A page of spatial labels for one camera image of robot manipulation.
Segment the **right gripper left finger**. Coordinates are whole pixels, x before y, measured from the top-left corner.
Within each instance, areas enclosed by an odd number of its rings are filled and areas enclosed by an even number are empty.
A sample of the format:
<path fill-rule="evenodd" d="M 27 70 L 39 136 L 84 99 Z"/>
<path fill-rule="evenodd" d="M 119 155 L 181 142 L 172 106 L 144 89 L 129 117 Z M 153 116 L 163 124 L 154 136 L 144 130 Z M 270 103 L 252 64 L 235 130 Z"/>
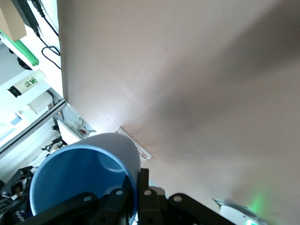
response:
<path fill-rule="evenodd" d="M 129 225 L 131 211 L 132 195 L 126 188 L 101 198 L 85 192 L 26 219 L 23 225 Z"/>

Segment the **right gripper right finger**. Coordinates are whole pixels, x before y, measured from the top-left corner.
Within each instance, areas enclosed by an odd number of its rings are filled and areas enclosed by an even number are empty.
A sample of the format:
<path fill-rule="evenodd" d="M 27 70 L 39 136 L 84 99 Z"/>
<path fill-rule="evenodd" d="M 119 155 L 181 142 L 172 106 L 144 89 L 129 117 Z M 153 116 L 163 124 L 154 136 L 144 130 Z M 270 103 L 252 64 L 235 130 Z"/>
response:
<path fill-rule="evenodd" d="M 162 188 L 149 186 L 149 169 L 140 170 L 137 190 L 138 225 L 234 225 L 186 194 L 167 198 Z"/>

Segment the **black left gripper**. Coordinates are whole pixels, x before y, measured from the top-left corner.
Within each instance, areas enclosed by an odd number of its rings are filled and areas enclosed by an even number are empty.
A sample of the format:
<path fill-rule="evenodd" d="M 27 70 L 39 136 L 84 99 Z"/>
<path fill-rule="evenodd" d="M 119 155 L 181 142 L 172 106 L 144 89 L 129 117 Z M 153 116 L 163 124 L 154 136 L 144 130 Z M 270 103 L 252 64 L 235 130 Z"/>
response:
<path fill-rule="evenodd" d="M 30 217 L 29 200 L 21 198 L 29 194 L 33 177 L 33 166 L 18 169 L 12 178 L 1 188 L 0 225 L 15 225 Z M 8 198 L 17 196 L 14 201 Z"/>

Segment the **blue plastic cup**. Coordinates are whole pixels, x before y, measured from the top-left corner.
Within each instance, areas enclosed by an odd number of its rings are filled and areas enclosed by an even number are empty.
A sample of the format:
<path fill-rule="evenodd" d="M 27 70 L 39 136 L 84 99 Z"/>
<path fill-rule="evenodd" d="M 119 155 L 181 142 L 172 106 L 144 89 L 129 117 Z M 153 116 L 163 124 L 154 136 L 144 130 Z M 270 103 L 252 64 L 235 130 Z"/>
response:
<path fill-rule="evenodd" d="M 137 213 L 140 168 L 137 147 L 121 134 L 100 134 L 64 147 L 48 156 L 33 176 L 33 216 L 85 192 L 101 198 L 115 189 L 126 188 L 132 195 L 132 225 Z"/>

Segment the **aluminium corner plate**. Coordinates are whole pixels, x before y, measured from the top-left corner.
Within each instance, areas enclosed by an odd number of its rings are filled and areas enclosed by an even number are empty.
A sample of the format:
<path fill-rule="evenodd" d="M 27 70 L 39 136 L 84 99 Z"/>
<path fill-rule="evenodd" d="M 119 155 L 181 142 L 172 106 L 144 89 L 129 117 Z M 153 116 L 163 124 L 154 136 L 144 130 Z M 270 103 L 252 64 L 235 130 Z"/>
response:
<path fill-rule="evenodd" d="M 141 166 L 147 161 L 152 158 L 152 155 L 144 148 L 142 147 L 136 140 L 134 140 L 124 129 L 121 127 L 117 128 L 115 133 L 122 134 L 126 137 L 128 137 L 137 147 L 139 157 L 140 157 L 140 164 Z"/>

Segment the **white flat panel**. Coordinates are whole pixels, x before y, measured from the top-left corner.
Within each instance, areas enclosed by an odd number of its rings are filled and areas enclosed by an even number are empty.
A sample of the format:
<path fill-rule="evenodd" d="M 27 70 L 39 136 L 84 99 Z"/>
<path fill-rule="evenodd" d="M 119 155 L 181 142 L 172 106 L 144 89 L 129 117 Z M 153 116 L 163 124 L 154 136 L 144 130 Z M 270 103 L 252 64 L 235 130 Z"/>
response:
<path fill-rule="evenodd" d="M 82 139 L 89 137 L 96 131 L 82 118 L 79 118 L 76 122 L 68 120 L 57 120 L 59 132 L 62 140 L 67 144 L 76 143 Z"/>

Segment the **small white carton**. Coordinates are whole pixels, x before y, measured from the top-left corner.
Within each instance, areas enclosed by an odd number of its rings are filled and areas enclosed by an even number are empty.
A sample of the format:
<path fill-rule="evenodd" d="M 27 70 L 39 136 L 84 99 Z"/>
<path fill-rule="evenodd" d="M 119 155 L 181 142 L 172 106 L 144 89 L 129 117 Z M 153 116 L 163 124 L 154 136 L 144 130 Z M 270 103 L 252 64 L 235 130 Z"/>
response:
<path fill-rule="evenodd" d="M 36 97 L 34 100 L 27 104 L 27 107 L 31 112 L 35 115 L 39 115 L 41 113 L 45 113 L 53 106 L 53 97 L 48 92 L 45 91 L 43 94 Z"/>

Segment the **white bottle green characters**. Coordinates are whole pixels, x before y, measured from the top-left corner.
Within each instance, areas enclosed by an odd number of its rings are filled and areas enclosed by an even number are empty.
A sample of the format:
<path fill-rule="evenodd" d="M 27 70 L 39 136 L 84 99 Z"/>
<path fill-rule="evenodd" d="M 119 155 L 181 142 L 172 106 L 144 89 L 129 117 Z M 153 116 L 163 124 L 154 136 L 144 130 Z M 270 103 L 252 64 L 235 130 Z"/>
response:
<path fill-rule="evenodd" d="M 34 89 L 40 85 L 45 87 L 50 87 L 50 85 L 45 81 L 46 75 L 41 71 L 37 70 L 31 74 L 25 76 L 20 81 L 17 81 L 15 84 L 11 85 L 6 90 L 15 98 L 20 97 L 31 89 Z"/>

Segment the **green plastic object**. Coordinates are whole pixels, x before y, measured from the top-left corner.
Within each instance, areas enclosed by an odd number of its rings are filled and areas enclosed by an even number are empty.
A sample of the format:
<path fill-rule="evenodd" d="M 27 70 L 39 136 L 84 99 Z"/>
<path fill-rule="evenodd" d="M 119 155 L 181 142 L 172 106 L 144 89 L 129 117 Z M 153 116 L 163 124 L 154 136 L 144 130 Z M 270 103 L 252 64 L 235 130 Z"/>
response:
<path fill-rule="evenodd" d="M 13 41 L 11 40 L 2 30 L 0 30 L 0 33 L 4 36 L 4 38 L 10 42 L 23 56 L 25 56 L 32 66 L 38 66 L 39 60 L 36 58 L 36 56 L 23 44 L 22 41 L 17 40 Z"/>

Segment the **brown table cover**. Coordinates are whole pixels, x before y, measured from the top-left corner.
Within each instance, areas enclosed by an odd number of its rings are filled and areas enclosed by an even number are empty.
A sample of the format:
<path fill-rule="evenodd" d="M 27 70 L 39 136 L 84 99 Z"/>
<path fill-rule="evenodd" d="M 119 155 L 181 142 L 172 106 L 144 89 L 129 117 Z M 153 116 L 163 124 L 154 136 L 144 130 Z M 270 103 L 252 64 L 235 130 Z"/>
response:
<path fill-rule="evenodd" d="M 300 225 L 300 0 L 58 0 L 63 93 L 150 179 Z"/>

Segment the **brown cardboard box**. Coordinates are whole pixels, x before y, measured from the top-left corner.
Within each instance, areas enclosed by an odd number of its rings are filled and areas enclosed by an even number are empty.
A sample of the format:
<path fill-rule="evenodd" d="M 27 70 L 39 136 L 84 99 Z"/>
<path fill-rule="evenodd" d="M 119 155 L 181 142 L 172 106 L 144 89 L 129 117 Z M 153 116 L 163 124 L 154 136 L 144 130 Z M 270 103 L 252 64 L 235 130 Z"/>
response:
<path fill-rule="evenodd" d="M 13 42 L 27 35 L 23 20 L 11 0 L 0 0 L 0 32 Z"/>

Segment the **black power adapter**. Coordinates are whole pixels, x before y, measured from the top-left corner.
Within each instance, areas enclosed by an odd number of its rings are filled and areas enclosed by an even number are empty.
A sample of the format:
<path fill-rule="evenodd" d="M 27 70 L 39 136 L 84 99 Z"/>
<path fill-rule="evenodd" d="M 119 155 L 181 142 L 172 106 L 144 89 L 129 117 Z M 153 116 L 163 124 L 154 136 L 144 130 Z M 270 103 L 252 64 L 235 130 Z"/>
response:
<path fill-rule="evenodd" d="M 32 28 L 36 36 L 39 38 L 39 24 L 27 2 L 27 0 L 11 0 L 25 25 Z"/>

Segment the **aluminium frame profile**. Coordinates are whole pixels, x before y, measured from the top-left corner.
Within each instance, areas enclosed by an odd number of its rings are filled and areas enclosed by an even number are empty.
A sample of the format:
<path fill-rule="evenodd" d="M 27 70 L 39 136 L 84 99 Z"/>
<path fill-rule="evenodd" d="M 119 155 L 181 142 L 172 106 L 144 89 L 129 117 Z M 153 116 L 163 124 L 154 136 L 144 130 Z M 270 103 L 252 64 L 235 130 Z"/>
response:
<path fill-rule="evenodd" d="M 51 109 L 45 112 L 41 117 L 35 120 L 22 132 L 12 138 L 8 143 L 4 144 L 0 148 L 0 158 L 7 155 L 11 150 L 13 150 L 17 145 L 22 143 L 26 138 L 36 132 L 40 127 L 42 127 L 49 119 L 53 118 L 59 111 L 61 111 L 65 106 L 67 106 L 67 101 L 61 99 L 55 104 Z"/>

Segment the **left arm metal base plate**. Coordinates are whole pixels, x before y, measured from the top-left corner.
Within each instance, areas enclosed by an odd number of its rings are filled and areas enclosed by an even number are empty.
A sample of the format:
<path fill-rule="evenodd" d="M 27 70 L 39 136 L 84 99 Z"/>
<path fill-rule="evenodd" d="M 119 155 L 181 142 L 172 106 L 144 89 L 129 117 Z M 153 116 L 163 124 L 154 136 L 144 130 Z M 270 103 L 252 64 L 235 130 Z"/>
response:
<path fill-rule="evenodd" d="M 212 199 L 220 208 L 222 206 L 229 206 L 229 207 L 235 207 L 237 206 L 237 204 L 230 202 L 230 201 L 225 201 L 225 200 L 221 200 L 221 199 L 217 199 L 217 198 L 213 198 Z"/>

